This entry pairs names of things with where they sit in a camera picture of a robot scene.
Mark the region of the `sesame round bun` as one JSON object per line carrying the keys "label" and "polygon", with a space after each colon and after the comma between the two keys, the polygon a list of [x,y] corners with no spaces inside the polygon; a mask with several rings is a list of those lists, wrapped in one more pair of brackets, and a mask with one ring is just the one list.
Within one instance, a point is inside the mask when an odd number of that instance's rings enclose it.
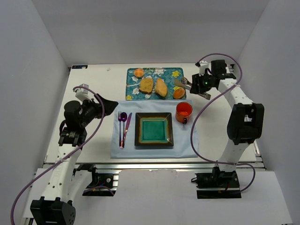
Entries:
{"label": "sesame round bun", "polygon": [[173,92],[173,98],[174,99],[182,99],[185,96],[185,90],[181,87],[179,87],[178,89],[176,89]]}

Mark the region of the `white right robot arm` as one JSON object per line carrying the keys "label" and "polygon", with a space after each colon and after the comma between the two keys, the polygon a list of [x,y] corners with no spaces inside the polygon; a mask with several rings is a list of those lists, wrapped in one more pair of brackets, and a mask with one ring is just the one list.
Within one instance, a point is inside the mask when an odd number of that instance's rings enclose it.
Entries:
{"label": "white right robot arm", "polygon": [[262,135],[264,106],[249,99],[239,86],[240,79],[227,73],[225,60],[214,60],[210,66],[192,75],[191,94],[209,97],[208,91],[217,89],[232,111],[227,124],[228,141],[215,169],[233,173],[244,151]]}

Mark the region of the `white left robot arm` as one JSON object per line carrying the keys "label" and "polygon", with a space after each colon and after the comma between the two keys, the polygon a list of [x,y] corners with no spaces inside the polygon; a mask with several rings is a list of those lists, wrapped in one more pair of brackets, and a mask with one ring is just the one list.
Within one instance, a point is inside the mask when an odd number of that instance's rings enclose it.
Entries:
{"label": "white left robot arm", "polygon": [[75,222],[74,200],[93,181],[93,166],[75,169],[83,143],[86,141],[86,127],[94,119],[102,119],[113,113],[118,102],[100,99],[96,103],[84,96],[64,105],[64,120],[59,128],[58,165],[52,169],[48,184],[40,199],[33,200],[30,211],[38,225],[72,225]]}

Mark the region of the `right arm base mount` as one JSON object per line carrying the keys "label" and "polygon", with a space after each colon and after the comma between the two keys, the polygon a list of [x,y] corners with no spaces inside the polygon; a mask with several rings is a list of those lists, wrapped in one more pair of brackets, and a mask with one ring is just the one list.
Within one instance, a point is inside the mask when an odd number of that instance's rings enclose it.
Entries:
{"label": "right arm base mount", "polygon": [[236,171],[220,171],[213,167],[212,172],[196,173],[191,179],[196,184],[198,199],[239,199],[240,183]]}

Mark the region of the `metal serving tongs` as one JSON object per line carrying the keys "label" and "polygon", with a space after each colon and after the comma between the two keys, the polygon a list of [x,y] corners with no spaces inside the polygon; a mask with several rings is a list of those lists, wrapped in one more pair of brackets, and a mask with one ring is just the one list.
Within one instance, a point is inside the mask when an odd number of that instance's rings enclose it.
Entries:
{"label": "metal serving tongs", "polygon": [[[178,78],[174,79],[174,84],[176,86],[182,87],[187,90],[191,90],[192,83],[185,77],[182,77],[180,80]],[[199,96],[205,98],[206,100],[210,100],[211,95],[208,93],[198,93]]]}

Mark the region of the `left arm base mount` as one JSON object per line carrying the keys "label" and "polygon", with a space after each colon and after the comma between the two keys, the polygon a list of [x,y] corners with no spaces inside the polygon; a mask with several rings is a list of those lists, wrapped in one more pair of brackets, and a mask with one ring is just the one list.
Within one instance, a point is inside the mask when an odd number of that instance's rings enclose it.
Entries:
{"label": "left arm base mount", "polygon": [[80,164],[73,169],[73,177],[79,171],[88,171],[91,176],[91,183],[86,187],[83,196],[113,196],[116,193],[119,180],[118,172],[98,169],[93,164]]}

